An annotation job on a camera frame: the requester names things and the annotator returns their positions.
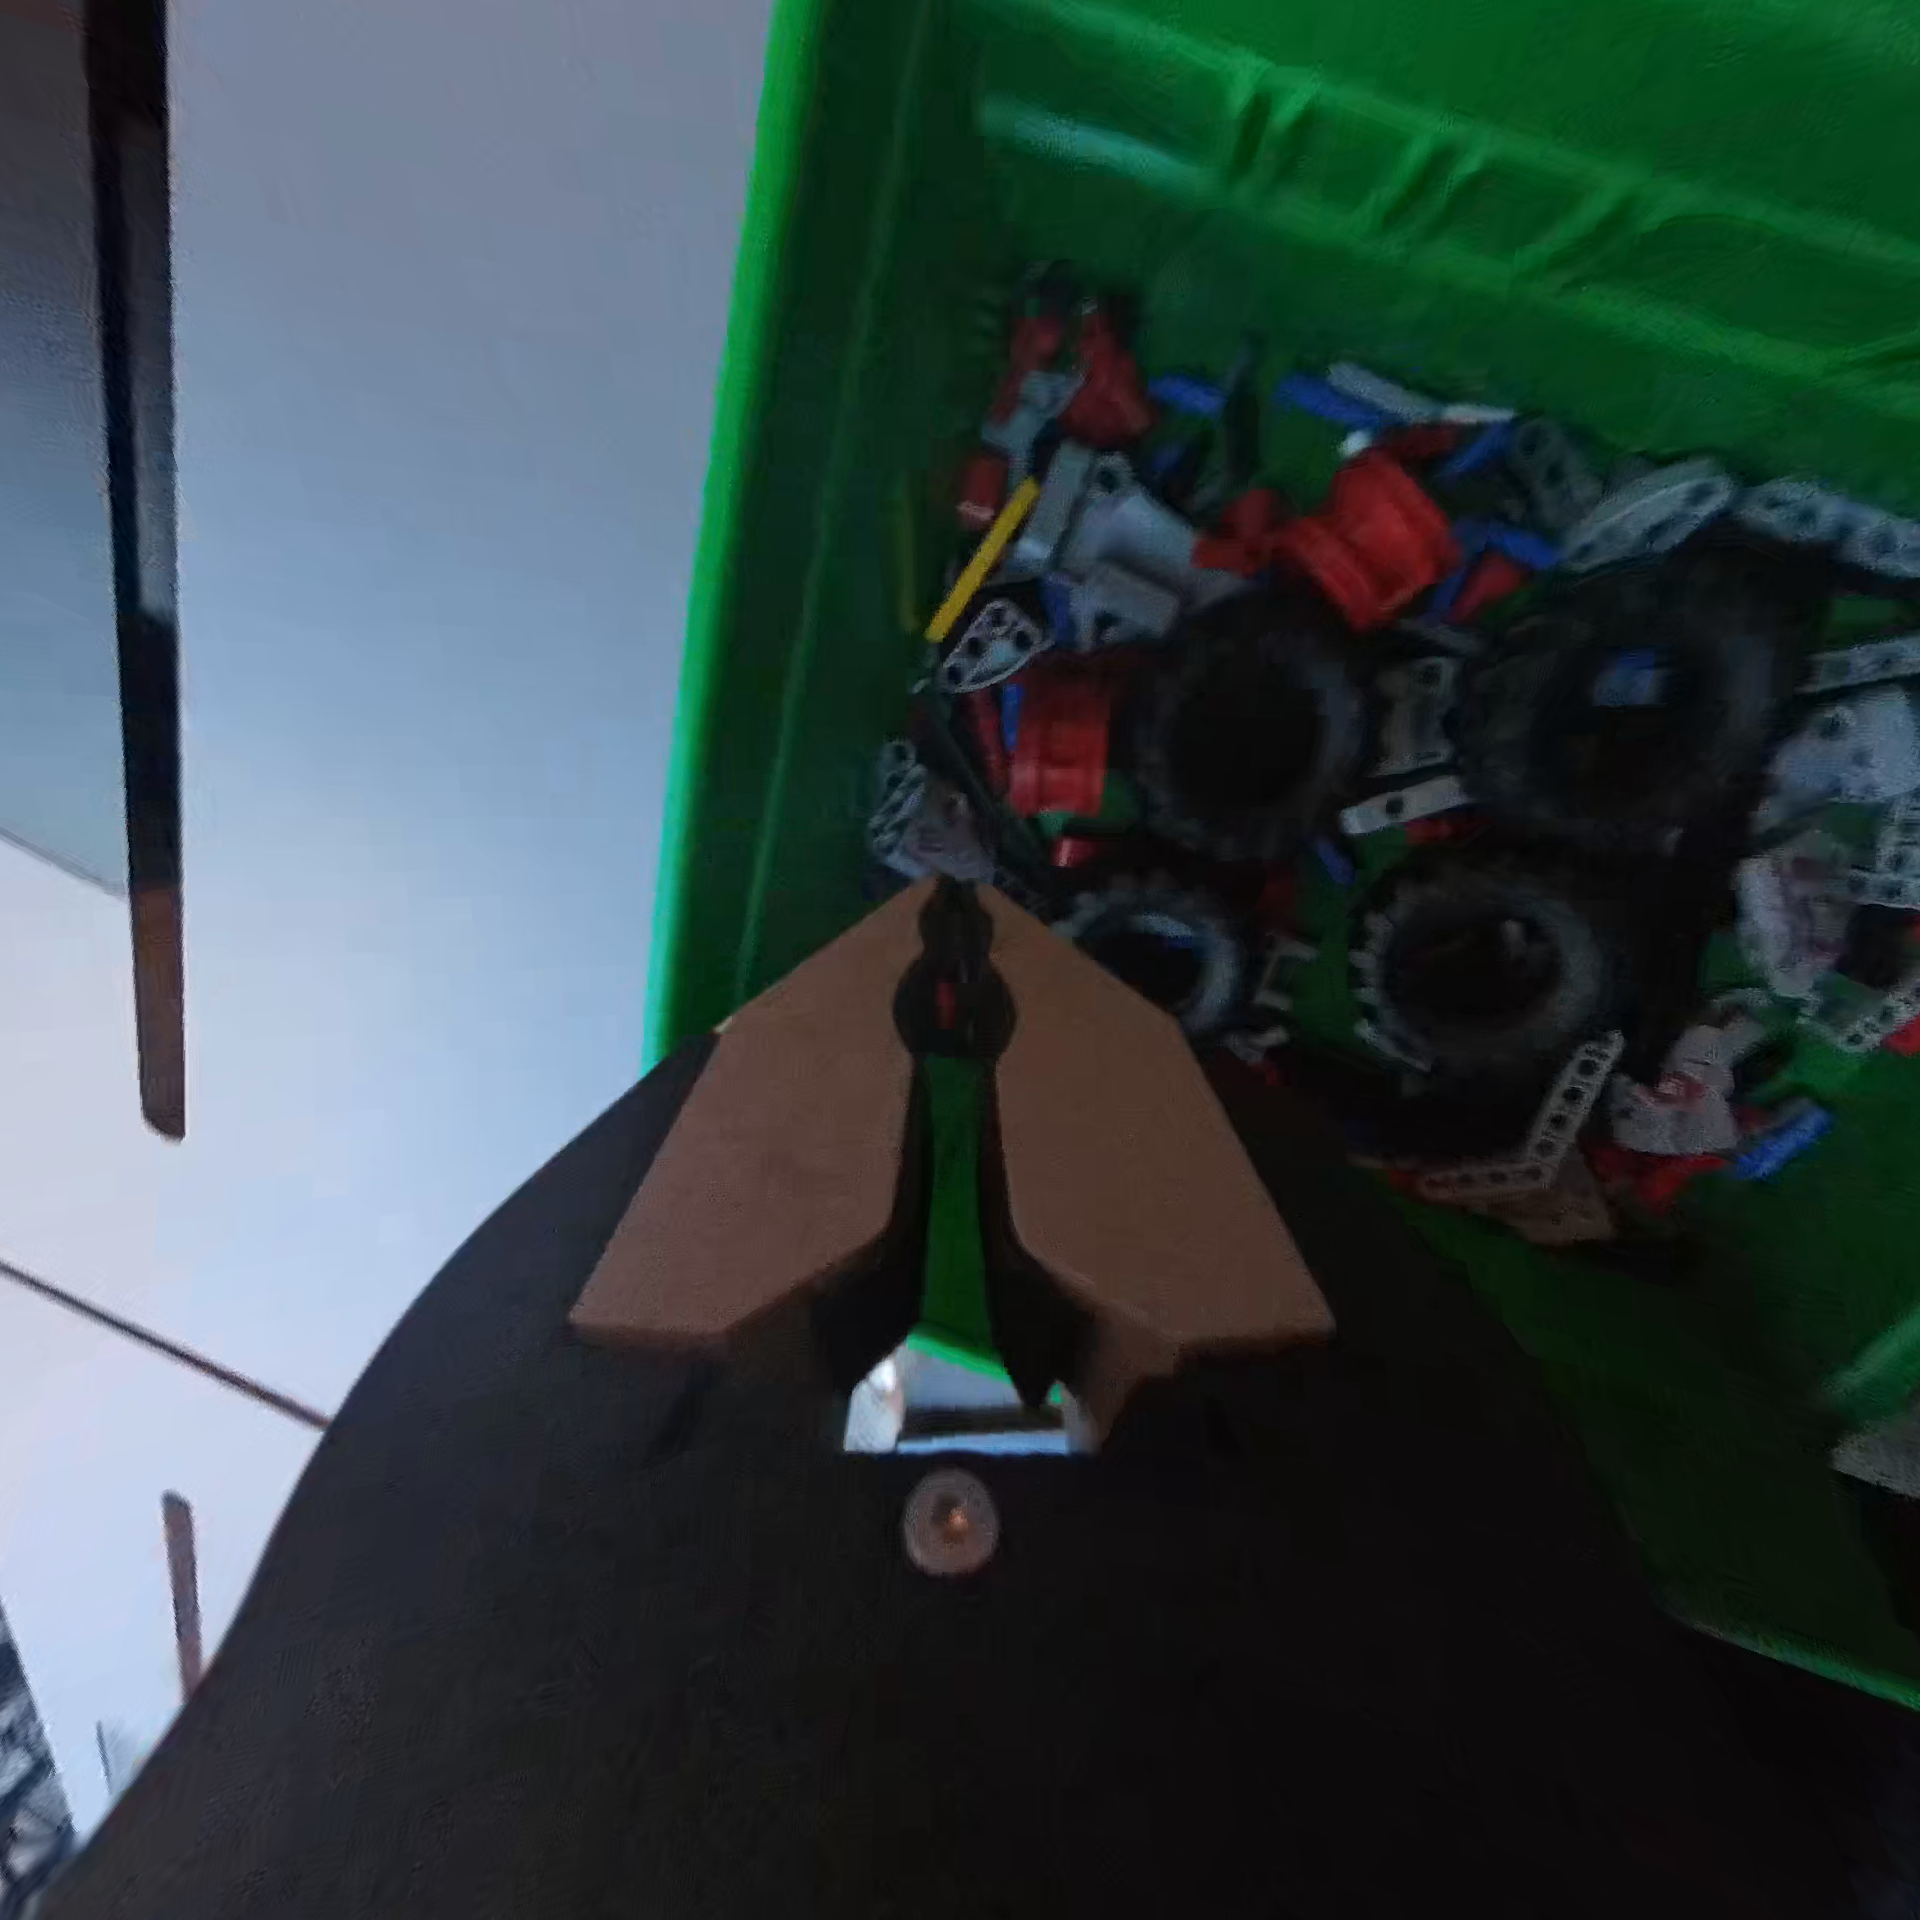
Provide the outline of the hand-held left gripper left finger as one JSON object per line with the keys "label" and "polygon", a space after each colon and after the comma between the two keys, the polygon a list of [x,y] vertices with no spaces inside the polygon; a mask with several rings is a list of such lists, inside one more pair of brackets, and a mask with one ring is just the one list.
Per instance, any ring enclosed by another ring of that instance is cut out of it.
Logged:
{"label": "hand-held left gripper left finger", "polygon": [[716,1033],[568,1324],[596,1346],[852,1388],[918,1319],[928,1175],[895,994],[911,883]]}

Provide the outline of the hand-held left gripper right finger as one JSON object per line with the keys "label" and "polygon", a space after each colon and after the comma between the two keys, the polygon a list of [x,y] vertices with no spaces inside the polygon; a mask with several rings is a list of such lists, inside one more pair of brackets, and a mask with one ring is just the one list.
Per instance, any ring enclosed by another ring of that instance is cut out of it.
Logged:
{"label": "hand-held left gripper right finger", "polygon": [[999,889],[968,902],[1013,1005],[982,1227],[1011,1379],[1058,1386],[1104,1445],[1151,1386],[1325,1345],[1327,1298],[1174,1019]]}

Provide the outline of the pile of lego pieces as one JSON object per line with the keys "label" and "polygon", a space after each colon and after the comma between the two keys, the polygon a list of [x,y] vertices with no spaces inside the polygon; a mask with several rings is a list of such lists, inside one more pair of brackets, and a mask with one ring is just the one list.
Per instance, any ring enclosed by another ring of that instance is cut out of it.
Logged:
{"label": "pile of lego pieces", "polygon": [[[1367,449],[1414,474],[1463,563],[1386,628],[1355,633],[1274,565],[1274,537]],[[1623,1057],[1547,1190],[1456,1206],[1534,1241],[1645,1241],[1695,1183],[1771,1181],[1831,1131],[1835,1087],[1860,1061],[1915,1059],[1915,518],[1818,479],[1750,478],[1709,453],[1629,460],[1551,415],[1431,397],[1352,361],[1267,379],[1256,339],[1215,378],[1147,370],[1128,306],[1056,267],[1020,285],[966,453],[943,586],[930,607],[906,607],[923,667],[903,734],[872,766],[876,897],[910,881],[989,881],[1053,930],[1074,899],[1122,875],[1208,894],[1251,967],[1235,1021],[1195,1050],[1300,1092],[1363,1165],[1412,1194],[1416,1171],[1515,1148],[1566,1059],[1502,1084],[1450,1082],[1412,1061],[1355,1001],[1355,905],[1426,853],[1567,865],[1639,935],[1612,1027]],[[1042,601],[1053,647],[1028,667],[1131,673],[1128,778],[1135,683],[1195,613],[1278,593],[1355,637],[1376,747],[1299,853],[1220,865],[1156,836],[1143,813],[1107,826],[1011,811],[1008,682],[942,693],[943,644],[923,631],[1028,476],[1040,501],[974,601]],[[1453,713],[1502,636],[1560,586],[1735,539],[1823,563],[1834,588],[1754,804],[1672,858],[1626,865],[1492,820],[1461,780]]]}

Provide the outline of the green plastic bin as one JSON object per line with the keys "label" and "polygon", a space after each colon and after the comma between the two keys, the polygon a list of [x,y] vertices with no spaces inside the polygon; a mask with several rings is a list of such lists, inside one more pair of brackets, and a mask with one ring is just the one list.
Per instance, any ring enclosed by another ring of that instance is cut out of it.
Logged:
{"label": "green plastic bin", "polygon": [[[675,1043],[886,899],[864,823],[1024,278],[1147,370],[1352,361],[1629,460],[1709,453],[1915,518],[1915,4],[776,4],[667,794],[647,1025]],[[917,1335],[991,1329],[991,1062],[966,902],[911,1041]],[[1690,1625],[1915,1708],[1915,1596],[1834,1452],[1915,1411],[1915,1059],[1764,1183],[1536,1241],[1363,1165],[1543,1367]],[[1047,1404],[1053,1386],[1021,1390]]]}

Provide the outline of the black rubber lego tire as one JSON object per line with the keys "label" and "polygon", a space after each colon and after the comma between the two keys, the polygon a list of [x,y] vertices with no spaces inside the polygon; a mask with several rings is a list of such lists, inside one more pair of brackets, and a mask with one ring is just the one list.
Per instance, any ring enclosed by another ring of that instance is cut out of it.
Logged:
{"label": "black rubber lego tire", "polygon": [[1615,1027],[1639,943],[1620,905],[1564,861],[1426,853],[1355,905],[1351,989],[1435,1077],[1518,1082]]}
{"label": "black rubber lego tire", "polygon": [[1299,853],[1374,747],[1358,643],[1300,597],[1251,594],[1195,613],[1135,683],[1143,823],[1220,865]]}
{"label": "black rubber lego tire", "polygon": [[1566,583],[1458,695],[1461,780],[1525,842],[1675,858],[1750,809],[1831,604],[1823,563],[1742,539]]}
{"label": "black rubber lego tire", "polygon": [[1053,930],[1167,1019],[1195,1046],[1235,1021],[1248,956],[1227,909],[1166,877],[1122,875],[1069,902]]}

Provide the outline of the white angled lego beam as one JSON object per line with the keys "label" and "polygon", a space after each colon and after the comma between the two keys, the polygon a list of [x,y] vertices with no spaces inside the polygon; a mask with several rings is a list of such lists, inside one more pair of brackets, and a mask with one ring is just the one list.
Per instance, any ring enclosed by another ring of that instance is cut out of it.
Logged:
{"label": "white angled lego beam", "polygon": [[1515,1148],[1495,1159],[1416,1171],[1410,1190],[1451,1209],[1496,1209],[1544,1194],[1608,1087],[1623,1050],[1620,1029],[1580,1043],[1559,1066]]}

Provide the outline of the red lego wheel rim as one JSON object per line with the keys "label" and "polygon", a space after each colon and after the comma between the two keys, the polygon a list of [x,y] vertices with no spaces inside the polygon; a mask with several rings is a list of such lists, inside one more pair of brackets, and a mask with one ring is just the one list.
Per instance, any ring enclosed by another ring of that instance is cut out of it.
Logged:
{"label": "red lego wheel rim", "polygon": [[1139,823],[1125,746],[1128,693],[1131,673],[1100,662],[1038,662],[1008,682],[1002,711],[1015,717],[1005,781],[1015,817]]}
{"label": "red lego wheel rim", "polygon": [[1456,573],[1453,523],[1382,449],[1344,462],[1323,502],[1283,523],[1274,565],[1315,588],[1352,633],[1376,633]]}

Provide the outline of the small grey lego panel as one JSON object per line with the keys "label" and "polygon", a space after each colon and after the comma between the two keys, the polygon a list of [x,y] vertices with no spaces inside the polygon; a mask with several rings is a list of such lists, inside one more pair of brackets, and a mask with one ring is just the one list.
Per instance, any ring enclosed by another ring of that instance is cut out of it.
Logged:
{"label": "small grey lego panel", "polygon": [[1028,593],[988,593],[962,613],[935,673],[950,697],[1018,678],[1053,647],[1044,605]]}

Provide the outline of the yellow lego axle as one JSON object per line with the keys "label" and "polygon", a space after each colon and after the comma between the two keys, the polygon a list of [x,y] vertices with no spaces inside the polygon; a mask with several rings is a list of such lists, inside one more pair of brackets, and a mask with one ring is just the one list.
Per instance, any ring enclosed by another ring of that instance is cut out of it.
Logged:
{"label": "yellow lego axle", "polygon": [[1013,494],[1008,494],[996,518],[979,539],[972,557],[957,569],[943,601],[930,613],[923,641],[940,647],[949,643],[960,615],[980,588],[995,577],[1004,554],[1018,539],[1026,517],[1034,511],[1042,494],[1038,478],[1024,478]]}

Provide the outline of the dark flat board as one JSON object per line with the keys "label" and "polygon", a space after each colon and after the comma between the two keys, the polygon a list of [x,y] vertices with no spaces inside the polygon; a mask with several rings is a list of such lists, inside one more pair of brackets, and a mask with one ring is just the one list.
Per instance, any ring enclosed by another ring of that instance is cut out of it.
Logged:
{"label": "dark flat board", "polygon": [[136,1105],[184,1139],[184,842],[168,6],[84,3]]}

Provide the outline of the brown thin post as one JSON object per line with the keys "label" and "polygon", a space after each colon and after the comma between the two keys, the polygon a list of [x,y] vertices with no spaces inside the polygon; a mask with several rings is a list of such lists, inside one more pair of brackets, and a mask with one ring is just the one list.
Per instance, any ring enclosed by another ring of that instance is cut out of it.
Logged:
{"label": "brown thin post", "polygon": [[206,1650],[197,1516],[191,1502],[175,1490],[159,1494],[159,1532],[173,1611],[178,1686],[180,1699],[188,1701],[202,1685]]}

